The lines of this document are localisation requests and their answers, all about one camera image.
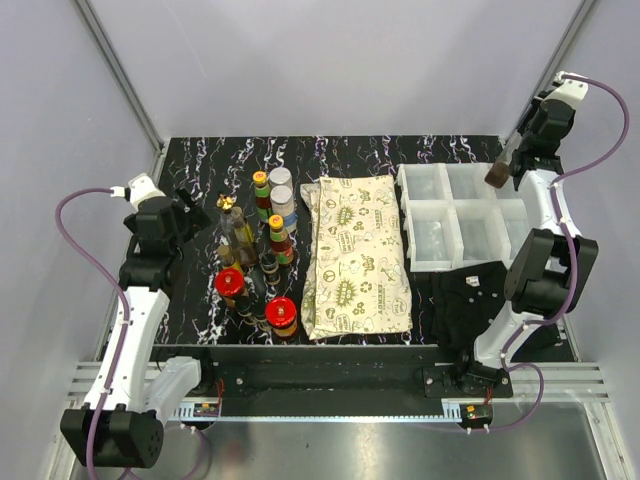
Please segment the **yellow-cap sauce bottle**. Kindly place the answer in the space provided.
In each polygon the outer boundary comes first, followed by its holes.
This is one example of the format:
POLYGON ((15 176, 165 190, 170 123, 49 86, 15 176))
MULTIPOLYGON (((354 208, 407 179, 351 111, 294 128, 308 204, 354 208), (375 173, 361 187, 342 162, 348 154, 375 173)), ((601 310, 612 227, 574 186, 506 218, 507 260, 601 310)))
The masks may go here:
POLYGON ((269 217, 268 224, 270 245, 276 261, 282 266, 290 265, 294 260, 294 249, 283 217, 273 214, 269 217))
POLYGON ((256 171, 253 174, 255 204, 259 219, 262 223, 267 224, 269 218, 273 215, 273 209, 271 204, 271 187, 269 184, 268 175, 265 171, 256 171))

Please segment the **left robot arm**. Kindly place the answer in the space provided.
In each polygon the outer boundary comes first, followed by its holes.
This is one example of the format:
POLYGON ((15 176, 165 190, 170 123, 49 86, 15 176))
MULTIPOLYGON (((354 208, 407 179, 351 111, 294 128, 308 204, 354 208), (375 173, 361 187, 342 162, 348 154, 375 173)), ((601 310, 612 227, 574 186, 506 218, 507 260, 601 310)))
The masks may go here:
POLYGON ((105 189, 133 208, 123 224, 131 237, 124 263, 111 275, 69 234, 63 208, 86 195, 74 192, 57 205, 56 226, 68 244, 113 287, 116 319, 94 383, 78 409, 64 411, 60 431, 90 477, 98 468, 148 469, 161 453, 166 423, 190 392, 208 394, 216 372, 190 356, 168 361, 147 383, 156 332, 179 280, 184 247, 211 221, 189 193, 165 194, 147 175, 105 189))

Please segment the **gold-top glass oil bottle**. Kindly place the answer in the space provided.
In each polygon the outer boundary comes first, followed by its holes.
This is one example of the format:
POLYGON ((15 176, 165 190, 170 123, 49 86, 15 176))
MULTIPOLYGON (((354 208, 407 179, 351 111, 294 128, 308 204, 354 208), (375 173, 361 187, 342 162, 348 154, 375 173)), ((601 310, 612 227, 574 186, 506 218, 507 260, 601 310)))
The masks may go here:
POLYGON ((484 181, 495 189, 501 189, 511 178, 510 163, 513 153, 519 147, 521 134, 515 131, 505 142, 502 151, 485 175, 484 181))

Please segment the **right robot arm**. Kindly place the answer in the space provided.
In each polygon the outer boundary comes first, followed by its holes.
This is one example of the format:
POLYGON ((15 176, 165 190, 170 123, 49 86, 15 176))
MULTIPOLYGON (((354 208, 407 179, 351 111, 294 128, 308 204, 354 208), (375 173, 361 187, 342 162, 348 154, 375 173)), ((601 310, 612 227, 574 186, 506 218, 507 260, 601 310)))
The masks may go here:
POLYGON ((511 360, 528 338, 575 308, 594 266, 599 248, 568 212, 557 154, 585 95, 584 89, 548 92, 519 127, 508 167, 531 230, 507 271, 503 308, 452 370, 463 395, 481 395, 507 380, 511 360))

